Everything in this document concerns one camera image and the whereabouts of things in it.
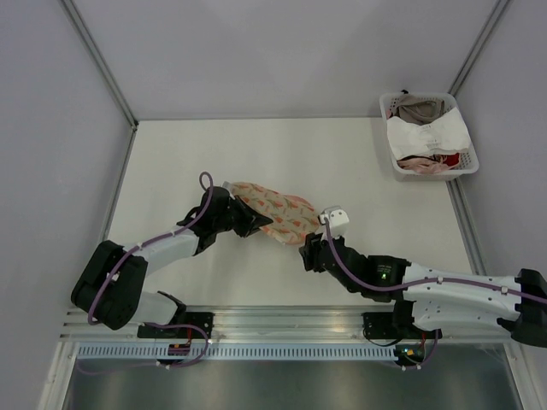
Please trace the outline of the floral mesh laundry bag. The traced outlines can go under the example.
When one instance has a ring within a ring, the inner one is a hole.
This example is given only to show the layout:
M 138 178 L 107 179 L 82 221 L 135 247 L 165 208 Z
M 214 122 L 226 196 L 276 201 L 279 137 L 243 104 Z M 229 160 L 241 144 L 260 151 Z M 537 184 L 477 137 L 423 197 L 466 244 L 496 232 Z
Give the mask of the floral mesh laundry bag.
M 229 190 L 272 222 L 261 230 L 279 243 L 300 245 L 320 227 L 315 207 L 300 196 L 285 195 L 250 182 L 230 183 Z

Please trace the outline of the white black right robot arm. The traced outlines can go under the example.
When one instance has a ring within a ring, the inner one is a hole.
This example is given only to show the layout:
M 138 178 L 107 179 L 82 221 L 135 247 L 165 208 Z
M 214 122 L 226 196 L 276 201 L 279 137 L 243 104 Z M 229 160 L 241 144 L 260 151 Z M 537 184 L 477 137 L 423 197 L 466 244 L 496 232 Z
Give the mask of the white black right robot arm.
M 400 337 L 476 330 L 546 345 L 546 280 L 536 270 L 508 277 L 442 272 L 389 255 L 365 256 L 342 237 L 324 234 L 309 234 L 299 254 L 305 270 L 327 272 L 352 294 L 392 304 L 390 326 Z

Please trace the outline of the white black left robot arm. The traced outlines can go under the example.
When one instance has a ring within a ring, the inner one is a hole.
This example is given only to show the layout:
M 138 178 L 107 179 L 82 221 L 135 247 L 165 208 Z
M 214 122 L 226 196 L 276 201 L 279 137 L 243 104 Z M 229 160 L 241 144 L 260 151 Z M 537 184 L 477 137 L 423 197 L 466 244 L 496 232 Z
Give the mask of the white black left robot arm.
M 145 279 L 201 254 L 220 233 L 248 237 L 272 222 L 226 188 L 209 187 L 200 204 L 169 231 L 141 243 L 98 244 L 72 290 L 71 302 L 88 314 L 90 325 L 117 331 L 129 323 L 154 324 L 166 337 L 179 337 L 186 328 L 185 305 L 165 292 L 145 291 Z

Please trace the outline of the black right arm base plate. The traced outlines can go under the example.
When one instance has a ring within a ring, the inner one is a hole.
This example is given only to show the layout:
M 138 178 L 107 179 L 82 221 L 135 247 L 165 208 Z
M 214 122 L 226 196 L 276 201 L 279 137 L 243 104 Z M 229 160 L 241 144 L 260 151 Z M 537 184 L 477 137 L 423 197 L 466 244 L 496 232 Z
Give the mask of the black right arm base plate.
M 394 325 L 392 313 L 368 312 L 362 314 L 362 335 L 372 344 L 388 347 L 408 338 L 409 331 Z

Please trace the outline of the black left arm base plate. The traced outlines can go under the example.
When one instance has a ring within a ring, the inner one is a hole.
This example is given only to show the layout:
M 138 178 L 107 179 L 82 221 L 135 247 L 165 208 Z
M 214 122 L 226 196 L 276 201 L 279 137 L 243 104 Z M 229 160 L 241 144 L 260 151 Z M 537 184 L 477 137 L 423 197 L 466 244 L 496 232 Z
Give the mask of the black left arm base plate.
M 215 315 L 212 312 L 185 312 L 168 325 L 159 327 L 141 325 L 137 336 L 141 339 L 188 339 L 205 340 L 211 337 Z

